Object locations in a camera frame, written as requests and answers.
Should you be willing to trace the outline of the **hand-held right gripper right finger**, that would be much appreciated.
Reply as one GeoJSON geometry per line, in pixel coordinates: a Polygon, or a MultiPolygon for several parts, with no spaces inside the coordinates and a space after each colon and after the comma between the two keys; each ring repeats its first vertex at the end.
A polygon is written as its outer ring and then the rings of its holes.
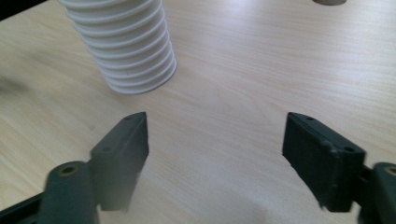
{"type": "Polygon", "coordinates": [[[282,155],[331,212],[347,212],[365,151],[317,119],[289,112],[282,155]]]}

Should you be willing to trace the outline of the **stack of white paper cups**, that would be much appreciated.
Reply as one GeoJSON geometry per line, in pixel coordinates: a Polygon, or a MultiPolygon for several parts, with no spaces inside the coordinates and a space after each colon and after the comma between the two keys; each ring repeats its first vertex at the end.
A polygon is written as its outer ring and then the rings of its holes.
{"type": "Polygon", "coordinates": [[[163,0],[59,0],[108,87],[139,94],[177,70],[163,0]]]}

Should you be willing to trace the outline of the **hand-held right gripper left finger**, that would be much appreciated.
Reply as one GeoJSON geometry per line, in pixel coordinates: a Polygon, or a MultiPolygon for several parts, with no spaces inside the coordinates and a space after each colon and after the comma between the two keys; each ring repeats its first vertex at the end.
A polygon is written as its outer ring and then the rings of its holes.
{"type": "Polygon", "coordinates": [[[91,151],[95,200],[103,211],[127,211],[149,155],[147,114],[120,120],[91,151]]]}

